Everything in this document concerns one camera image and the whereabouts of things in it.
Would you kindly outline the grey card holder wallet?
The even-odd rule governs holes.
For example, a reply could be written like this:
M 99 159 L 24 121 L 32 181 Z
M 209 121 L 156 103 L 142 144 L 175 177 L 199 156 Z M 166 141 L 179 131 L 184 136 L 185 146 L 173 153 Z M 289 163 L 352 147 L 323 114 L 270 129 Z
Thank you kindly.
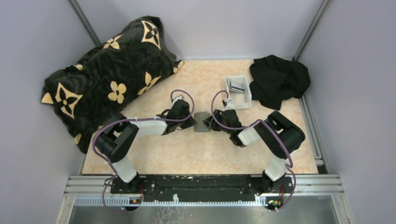
M 205 121 L 209 117 L 210 117 L 210 113 L 208 113 L 208 112 L 197 112 L 197 113 L 194 113 L 194 119 L 197 122 L 194 125 L 194 132 L 196 132 L 196 133 L 209 132 L 210 128 L 205 124 Z

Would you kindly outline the white plastic card tray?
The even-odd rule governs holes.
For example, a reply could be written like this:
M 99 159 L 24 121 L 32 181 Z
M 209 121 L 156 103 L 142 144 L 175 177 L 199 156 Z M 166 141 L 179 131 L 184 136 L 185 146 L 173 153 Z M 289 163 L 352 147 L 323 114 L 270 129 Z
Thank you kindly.
M 249 109 L 252 106 L 252 94 L 246 76 L 231 76 L 225 78 L 226 106 L 231 109 Z

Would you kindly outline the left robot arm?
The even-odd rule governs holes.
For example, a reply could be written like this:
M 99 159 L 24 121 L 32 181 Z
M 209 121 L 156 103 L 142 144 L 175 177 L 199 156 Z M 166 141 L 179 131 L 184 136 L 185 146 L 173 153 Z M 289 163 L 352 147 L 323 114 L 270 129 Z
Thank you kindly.
M 122 180 L 121 186 L 128 193 L 136 192 L 140 187 L 138 172 L 127 154 L 136 138 L 151 135 L 167 135 L 177 129 L 186 129 L 196 124 L 191 116 L 190 104 L 176 99 L 172 107 L 163 113 L 147 119 L 128 119 L 116 114 L 94 137 L 92 143 L 113 167 L 116 176 Z

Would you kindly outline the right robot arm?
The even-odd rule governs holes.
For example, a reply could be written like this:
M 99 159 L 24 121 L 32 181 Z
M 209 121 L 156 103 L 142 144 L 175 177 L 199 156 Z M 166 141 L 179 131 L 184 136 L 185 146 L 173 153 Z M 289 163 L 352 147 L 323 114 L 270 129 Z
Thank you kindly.
M 286 168 L 293 165 L 291 154 L 305 141 L 301 128 L 278 111 L 272 112 L 265 120 L 242 126 L 235 110 L 215 110 L 202 123 L 209 129 L 225 132 L 231 142 L 238 147 L 245 147 L 263 141 L 272 152 L 272 157 L 263 171 L 263 187 L 268 192 L 276 192 L 281 187 L 281 180 Z

